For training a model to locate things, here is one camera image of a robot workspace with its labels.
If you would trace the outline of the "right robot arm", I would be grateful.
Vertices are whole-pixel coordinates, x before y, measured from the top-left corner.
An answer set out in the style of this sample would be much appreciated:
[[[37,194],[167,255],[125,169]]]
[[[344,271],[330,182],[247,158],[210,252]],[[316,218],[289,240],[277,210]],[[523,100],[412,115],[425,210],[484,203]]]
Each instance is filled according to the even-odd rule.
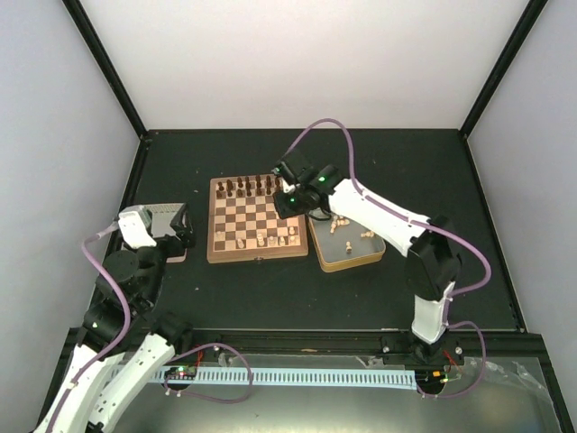
[[[272,169],[280,190],[273,194],[279,217],[314,210],[347,217],[395,248],[406,259],[405,279],[414,296],[409,350],[421,364],[442,352],[448,328],[448,303],[462,268],[460,248],[437,233],[448,219],[436,220],[373,197],[363,185],[346,178],[332,164],[316,169],[298,151],[288,152]]]

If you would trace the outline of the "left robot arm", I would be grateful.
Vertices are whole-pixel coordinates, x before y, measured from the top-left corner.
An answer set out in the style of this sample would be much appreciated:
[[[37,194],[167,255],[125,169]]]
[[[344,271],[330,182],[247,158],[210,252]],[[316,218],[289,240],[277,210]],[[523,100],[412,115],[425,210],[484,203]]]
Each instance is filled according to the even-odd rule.
[[[158,368],[192,353],[191,326],[154,309],[167,263],[183,261],[195,243],[184,203],[127,207],[82,242],[98,272],[100,299],[84,315],[68,370],[37,431],[113,431]]]

